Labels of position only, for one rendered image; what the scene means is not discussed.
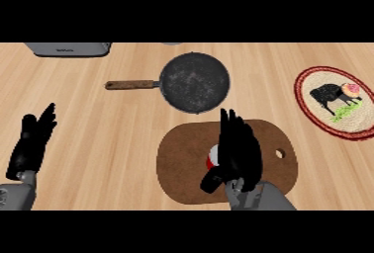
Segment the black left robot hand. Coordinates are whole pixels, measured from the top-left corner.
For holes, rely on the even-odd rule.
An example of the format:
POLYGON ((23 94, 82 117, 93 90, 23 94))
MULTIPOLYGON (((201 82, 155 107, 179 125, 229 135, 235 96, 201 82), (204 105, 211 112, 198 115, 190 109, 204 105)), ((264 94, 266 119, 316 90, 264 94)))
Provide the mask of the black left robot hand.
POLYGON ((9 180, 19 181, 20 172, 40 171, 47 142, 57 125, 54 109, 56 104, 50 103, 38 118, 32 114, 22 117, 20 137, 11 151, 6 171, 9 180))

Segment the brown wooden cutting board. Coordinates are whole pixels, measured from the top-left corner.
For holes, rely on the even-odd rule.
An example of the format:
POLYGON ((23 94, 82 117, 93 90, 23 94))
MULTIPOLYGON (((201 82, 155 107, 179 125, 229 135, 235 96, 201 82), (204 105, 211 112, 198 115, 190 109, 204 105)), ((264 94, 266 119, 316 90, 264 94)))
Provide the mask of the brown wooden cutting board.
MULTIPOLYGON (((263 176, 285 194, 298 178, 297 155, 281 129, 263 120, 245 120, 261 147, 263 176)), ((224 188, 213 194, 199 188, 207 173, 207 155, 218 141, 218 122, 176 126, 158 148, 156 174, 168 197, 184 205, 226 203, 224 188)))

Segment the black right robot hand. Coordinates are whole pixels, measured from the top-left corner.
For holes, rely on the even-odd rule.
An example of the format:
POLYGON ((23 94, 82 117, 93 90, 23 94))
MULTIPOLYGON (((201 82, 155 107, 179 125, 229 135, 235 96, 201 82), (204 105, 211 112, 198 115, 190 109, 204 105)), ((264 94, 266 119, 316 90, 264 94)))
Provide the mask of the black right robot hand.
POLYGON ((263 174, 260 143, 252 128, 233 110, 220 110, 217 165, 205 173, 199 188, 211 194, 221 183, 244 179, 242 192, 254 190, 263 174))

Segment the oval placemat with sheep print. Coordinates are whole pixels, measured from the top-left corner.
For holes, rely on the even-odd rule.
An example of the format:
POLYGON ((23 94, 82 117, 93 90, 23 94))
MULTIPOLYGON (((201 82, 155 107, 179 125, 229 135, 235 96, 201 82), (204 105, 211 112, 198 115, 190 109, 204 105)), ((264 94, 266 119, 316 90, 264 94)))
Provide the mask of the oval placemat with sheep print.
POLYGON ((306 117, 325 132, 351 141, 374 137, 374 92, 350 73, 329 66, 307 68, 294 94, 306 117))

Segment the grey appliance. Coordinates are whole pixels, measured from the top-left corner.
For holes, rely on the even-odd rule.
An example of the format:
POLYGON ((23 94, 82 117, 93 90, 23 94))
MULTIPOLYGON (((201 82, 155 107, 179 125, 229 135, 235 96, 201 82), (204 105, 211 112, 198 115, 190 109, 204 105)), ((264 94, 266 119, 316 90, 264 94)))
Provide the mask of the grey appliance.
POLYGON ((99 57, 109 52, 109 42, 26 42, 40 57, 99 57))

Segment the red and white can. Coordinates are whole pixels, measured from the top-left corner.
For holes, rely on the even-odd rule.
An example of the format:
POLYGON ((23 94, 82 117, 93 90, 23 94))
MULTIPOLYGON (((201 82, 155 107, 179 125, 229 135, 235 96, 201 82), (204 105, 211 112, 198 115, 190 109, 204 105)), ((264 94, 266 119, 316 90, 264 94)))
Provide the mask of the red and white can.
POLYGON ((205 167, 207 169, 211 169, 218 165, 217 163, 217 146, 213 145, 207 154, 207 159, 205 159, 205 167))

